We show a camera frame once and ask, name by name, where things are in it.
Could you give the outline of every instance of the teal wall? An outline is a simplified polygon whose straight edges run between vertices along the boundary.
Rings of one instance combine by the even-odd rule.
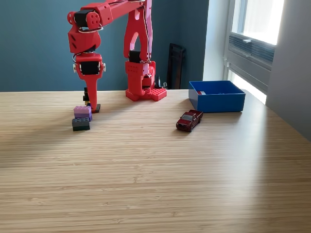
[[[90,0],[2,0],[0,21],[0,91],[82,90],[85,86],[72,71],[67,33],[67,14]],[[157,74],[166,80],[170,43],[186,47],[182,87],[203,77],[208,0],[189,7],[188,0],[154,0],[153,57]],[[98,81],[99,90],[125,90],[123,40],[127,16],[100,32],[97,49],[107,72]]]

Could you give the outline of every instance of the robotic arm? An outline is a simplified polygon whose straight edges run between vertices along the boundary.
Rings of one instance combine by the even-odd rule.
[[[97,80],[105,71],[101,55],[95,53],[101,43],[98,31],[125,14],[129,14],[124,39],[124,56],[129,58],[125,64],[129,87],[126,96],[133,101],[139,99],[159,101],[167,95],[165,89],[155,89],[156,64],[150,61],[153,39],[151,1],[107,0],[105,3],[89,4],[82,7],[79,12],[68,14],[68,22],[72,25],[68,37],[70,52],[74,54],[74,70],[80,79],[86,82],[93,112],[99,109]],[[138,36],[141,51],[134,51]]]

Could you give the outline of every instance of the lego brick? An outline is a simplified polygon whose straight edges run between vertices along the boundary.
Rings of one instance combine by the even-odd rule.
[[[73,131],[85,131],[85,130],[90,130],[90,126],[89,125],[79,126],[79,127],[73,127],[72,129]]]
[[[96,109],[92,109],[92,113],[99,113],[100,109],[101,109],[101,105],[97,104]]]
[[[89,126],[88,118],[72,119],[72,127]]]
[[[73,112],[76,114],[76,113],[85,113],[85,114],[90,114],[92,111],[91,107],[89,106],[76,106],[74,109],[73,109]]]
[[[92,121],[92,119],[93,119],[92,113],[90,113],[90,114],[75,113],[75,114],[74,114],[74,118],[76,118],[76,119],[79,119],[79,118],[88,118],[89,121]]]
[[[89,101],[88,95],[83,96],[83,101]]]

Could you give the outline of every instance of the red toy car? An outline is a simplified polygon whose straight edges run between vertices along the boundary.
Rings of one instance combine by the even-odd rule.
[[[192,132],[193,128],[202,120],[203,112],[190,110],[183,114],[183,116],[176,123],[176,128]]]

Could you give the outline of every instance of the blue plastic bin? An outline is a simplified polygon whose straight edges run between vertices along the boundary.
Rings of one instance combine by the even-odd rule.
[[[193,81],[189,82],[189,99],[195,110],[204,113],[241,112],[245,93],[231,81]]]

